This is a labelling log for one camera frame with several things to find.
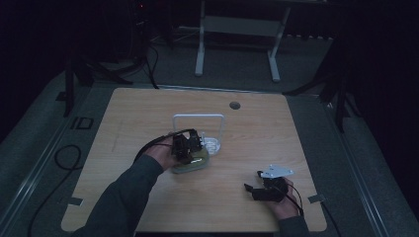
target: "table leg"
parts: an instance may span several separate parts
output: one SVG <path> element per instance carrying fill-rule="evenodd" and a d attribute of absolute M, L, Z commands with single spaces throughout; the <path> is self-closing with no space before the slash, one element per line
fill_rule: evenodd
<path fill-rule="evenodd" d="M 283 37 L 284 29 L 286 27 L 286 23 L 288 20 L 288 17 L 290 15 L 291 8 L 288 7 L 286 9 L 286 12 L 284 13 L 283 20 L 281 21 L 280 25 L 278 26 L 278 33 L 275 38 L 275 44 L 274 47 L 271 50 L 268 50 L 268 60 L 269 65 L 271 67 L 271 74 L 272 74 L 272 80 L 274 82 L 279 82 L 281 80 L 280 73 L 278 71 L 278 64 L 277 59 L 275 56 L 277 55 L 278 48 L 280 46 L 281 38 Z"/>
<path fill-rule="evenodd" d="M 197 56 L 197 65 L 195 67 L 195 75 L 202 76 L 204 71 L 204 56 L 205 56 L 205 47 L 204 47 L 204 34 L 205 34 L 205 6 L 206 1 L 201 1 L 201 24 L 200 24 L 200 46 L 198 48 L 198 56 Z"/>

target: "wooden table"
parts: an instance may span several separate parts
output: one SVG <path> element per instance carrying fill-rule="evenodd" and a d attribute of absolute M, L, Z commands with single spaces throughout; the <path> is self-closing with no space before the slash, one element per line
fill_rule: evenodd
<path fill-rule="evenodd" d="M 229 104 L 238 102 L 239 110 Z M 132 164 L 148 141 L 173 129 L 175 114 L 223 114 L 221 148 L 198 171 L 158 178 L 138 224 L 143 232 L 273 232 L 279 229 L 271 211 L 252 199 L 243 184 L 261 188 L 256 171 L 270 164 L 287 167 L 301 194 L 310 231 L 326 222 L 316 195 L 287 100 L 282 95 L 215 91 L 117 89 L 104 115 L 73 193 L 83 204 L 69 205 L 62 228 L 83 226 L 105 188 Z M 179 121 L 179 129 L 216 134 L 212 118 Z"/>

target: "power cord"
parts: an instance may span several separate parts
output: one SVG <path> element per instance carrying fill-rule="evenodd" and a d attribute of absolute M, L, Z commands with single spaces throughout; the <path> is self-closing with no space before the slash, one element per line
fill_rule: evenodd
<path fill-rule="evenodd" d="M 332 221 L 333 226 L 335 226 L 336 232 L 338 233 L 338 236 L 341 237 L 342 234 L 340 233 L 340 230 L 338 228 L 338 225 L 336 224 L 335 219 L 333 218 L 332 214 L 330 213 L 329 209 L 326 207 L 323 201 L 320 202 L 321 206 L 323 206 L 324 210 L 326 210 L 327 215 L 329 215 L 330 220 Z"/>
<path fill-rule="evenodd" d="M 298 194 L 298 198 L 299 198 L 299 204 L 298 203 L 296 203 L 296 201 L 294 200 L 294 199 L 292 199 L 288 194 L 286 194 L 286 193 L 284 193 L 281 189 L 279 189 L 278 187 L 275 187 L 274 186 L 274 189 L 275 190 L 277 190 L 278 192 L 280 192 L 281 194 L 283 194 L 284 196 L 285 196 L 285 198 L 288 198 L 295 206 L 296 206 L 296 208 L 298 209 L 298 212 L 299 212 L 299 215 L 300 216 L 302 216 L 302 217 L 304 217 L 304 210 L 302 209 L 302 200 L 301 200 L 301 195 L 299 194 L 299 192 L 298 192 L 298 190 L 294 187 L 294 186 L 292 186 L 292 185 L 290 185 L 290 184 L 287 184 L 288 186 L 290 186 L 291 188 L 293 188 L 293 190 L 295 190 L 296 191 L 296 193 Z"/>
<path fill-rule="evenodd" d="M 59 157 L 58 157 L 58 155 L 59 155 L 59 153 L 62 151 L 62 150 L 64 150 L 64 149 L 68 149 L 68 148 L 75 148 L 76 150 L 77 150 L 77 160 L 76 160 L 76 162 L 73 164 L 73 166 L 71 166 L 70 168 L 68 168 L 68 167 L 65 167 L 65 166 L 63 166 L 62 164 L 60 164 L 59 163 Z M 32 219 L 31 219 L 31 223 L 30 223 L 30 225 L 29 225 L 29 227 L 28 227 L 28 237 L 32 237 L 33 235 L 32 235 L 32 230 L 33 230 L 33 227 L 34 227 L 34 223 L 35 223 L 35 220 L 36 220 L 36 218 L 37 218 L 37 216 L 38 216 L 38 214 L 40 213 L 40 211 L 42 210 L 42 208 L 43 208 L 43 206 L 46 204 L 46 202 L 52 197 L 52 195 L 56 192 L 56 190 L 58 190 L 58 188 L 59 187 L 61 187 L 61 185 L 68 179 L 68 177 L 70 177 L 70 175 L 73 173 L 73 171 L 76 171 L 76 170 L 80 170 L 80 169 L 83 169 L 83 166 L 80 166 L 80 167 L 77 167 L 78 165 L 79 165 L 79 162 L 80 162 L 80 159 L 81 159 L 81 149 L 80 149 L 80 147 L 78 147 L 77 145 L 73 145 L 73 144 L 71 144 L 71 145 L 66 145 L 66 146 L 63 146 L 63 147 L 61 147 L 61 148 L 59 148 L 56 152 L 55 152 L 55 154 L 54 154 L 54 161 L 55 161 L 55 164 L 60 168 L 60 169 L 62 169 L 62 170 L 66 170 L 66 171 L 68 171 L 68 173 L 67 173 L 67 175 L 65 175 L 65 177 L 59 182 L 59 184 L 49 193 L 49 195 L 43 200 L 43 202 L 41 203 L 41 205 L 38 207 L 38 209 L 35 211 L 35 213 L 34 213 L 34 215 L 32 216 Z"/>
<path fill-rule="evenodd" d="M 158 61 L 158 51 L 155 47 L 153 47 L 152 45 L 149 46 L 155 53 L 156 53 L 156 59 L 154 61 L 153 66 L 150 66 L 150 63 L 148 61 L 148 58 L 145 57 L 145 64 L 147 65 L 147 69 L 148 69 L 148 73 L 145 72 L 145 74 L 148 76 L 148 78 L 150 79 L 151 85 L 153 85 L 154 89 L 160 89 L 155 80 L 154 80 L 154 70 L 156 69 L 156 65 L 157 65 L 157 61 Z"/>

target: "dark background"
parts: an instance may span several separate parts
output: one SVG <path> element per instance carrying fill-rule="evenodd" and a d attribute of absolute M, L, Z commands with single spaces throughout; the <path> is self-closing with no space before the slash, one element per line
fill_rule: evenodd
<path fill-rule="evenodd" d="M 115 8 L 116 2 L 117 6 L 121 3 L 121 8 Z M 337 53 L 330 53 L 334 56 L 326 57 L 323 67 L 333 71 L 340 68 L 339 64 L 350 65 L 348 90 L 418 216 L 417 3 L 364 1 L 348 7 L 350 1 L 308 5 L 290 2 L 293 10 L 286 29 L 288 35 L 335 39 L 331 48 Z M 169 4 L 171 9 L 170 22 L 166 21 L 167 13 L 155 15 L 155 19 L 166 19 L 160 24 L 169 23 L 175 28 L 199 24 L 200 1 L 160 3 Z M 49 80 L 64 69 L 71 55 L 83 52 L 98 60 L 116 60 L 126 52 L 125 42 L 131 37 L 126 33 L 130 31 L 131 15 L 124 11 L 129 4 L 96 0 L 0 2 L 0 140 L 7 136 Z M 223 7 L 226 6 L 217 4 L 213 9 Z M 236 14 L 266 15 L 265 11 L 245 8 L 243 13 Z M 119 16 L 120 26 L 127 27 L 115 33 L 113 21 L 106 20 Z"/>

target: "black cable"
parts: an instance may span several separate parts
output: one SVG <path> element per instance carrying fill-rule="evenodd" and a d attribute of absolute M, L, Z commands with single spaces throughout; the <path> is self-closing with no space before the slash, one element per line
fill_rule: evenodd
<path fill-rule="evenodd" d="M 115 69 L 112 70 L 111 72 L 116 73 L 116 74 L 124 74 L 124 73 L 128 73 L 130 71 L 135 70 L 138 67 L 141 67 L 143 65 L 144 61 L 141 58 L 135 58 L 132 60 L 132 65 L 127 66 L 127 67 L 123 67 L 123 68 L 119 68 L 119 69 Z"/>
<path fill-rule="evenodd" d="M 275 187 L 274 186 L 274 189 L 276 189 L 277 191 L 279 191 L 281 194 L 283 194 L 286 198 L 288 198 L 295 206 L 296 206 L 296 208 L 298 209 L 298 211 L 299 211 L 299 215 L 300 216 L 302 216 L 302 217 L 304 217 L 304 210 L 302 209 L 302 203 L 301 203 L 301 206 L 298 204 L 298 203 L 296 203 L 296 201 L 295 200 L 293 200 L 289 195 L 287 195 L 287 194 L 285 194 L 283 191 L 281 191 L 280 189 L 278 189 L 278 187 Z"/>
<path fill-rule="evenodd" d="M 170 147 L 172 147 L 173 145 L 169 145 L 169 144 L 162 144 L 162 143 L 156 143 L 156 144 L 154 144 L 154 145 L 162 145 L 162 146 L 170 146 Z"/>
<path fill-rule="evenodd" d="M 330 219 L 332 220 L 333 226 L 335 226 L 336 232 L 338 233 L 338 236 L 341 237 L 341 233 L 339 231 L 338 225 L 336 224 L 335 219 L 333 218 L 332 214 L 330 213 L 329 209 L 326 207 L 323 201 L 320 202 L 321 206 L 326 210 L 327 214 L 329 215 Z"/>
<path fill-rule="evenodd" d="M 77 160 L 76 160 L 76 162 L 73 164 L 73 166 L 72 167 L 70 167 L 70 168 L 68 168 L 68 167 L 65 167 L 65 166 L 63 166 L 63 165 L 61 165 L 60 163 L 59 163 L 59 161 L 58 161 L 58 154 L 62 151 L 62 150 L 64 150 L 64 149 L 67 149 L 67 148 L 70 148 L 70 147 L 73 147 L 73 148 L 75 148 L 76 150 L 77 150 Z M 38 209 L 35 211 L 35 213 L 34 213 L 34 215 L 32 216 L 32 219 L 31 219 L 31 223 L 30 223 L 30 225 L 29 225 L 29 227 L 28 227 L 28 237 L 32 237 L 32 229 L 33 229 L 33 227 L 34 227 L 34 223 L 35 223 L 35 220 L 36 220 L 36 218 L 37 218 L 37 216 L 38 216 L 38 214 L 40 213 L 40 211 L 42 210 L 42 208 L 43 208 L 43 206 L 46 204 L 46 202 L 52 197 L 52 195 L 55 193 L 55 191 L 56 190 L 58 190 L 58 188 L 59 187 L 61 187 L 61 185 L 68 179 L 68 177 L 70 177 L 70 175 L 72 174 L 72 172 L 73 171 L 76 171 L 76 170 L 80 170 L 80 169 L 83 169 L 83 166 L 81 166 L 81 167 L 77 167 L 78 166 L 78 164 L 79 164 L 79 162 L 80 162 L 80 159 L 81 159 L 81 150 L 80 150 L 80 148 L 77 146 L 77 145 L 66 145 L 66 146 L 63 146 L 63 147 L 61 147 L 61 148 L 59 148 L 56 152 L 55 152 L 55 154 L 54 154 L 54 161 L 55 161 L 55 164 L 60 168 L 60 169 L 63 169 L 63 170 L 66 170 L 66 171 L 68 171 L 68 173 L 67 173 L 67 175 L 65 175 L 65 177 L 59 182 L 59 184 L 52 190 L 52 192 L 50 192 L 49 193 L 49 195 L 43 200 L 43 202 L 41 203 L 41 205 L 38 207 Z"/>
<path fill-rule="evenodd" d="M 157 61 L 158 61 L 158 51 L 157 49 L 155 49 L 153 46 L 150 45 L 150 48 L 153 49 L 153 51 L 156 53 L 156 59 L 154 60 L 154 64 L 152 66 L 152 68 L 150 67 L 150 63 L 148 61 L 148 58 L 145 57 L 145 64 L 147 65 L 147 69 L 148 69 L 148 74 L 145 72 L 145 74 L 148 76 L 148 78 L 150 79 L 151 85 L 153 85 L 154 89 L 160 89 L 155 80 L 154 80 L 154 71 L 156 69 L 156 65 L 157 65 Z"/>

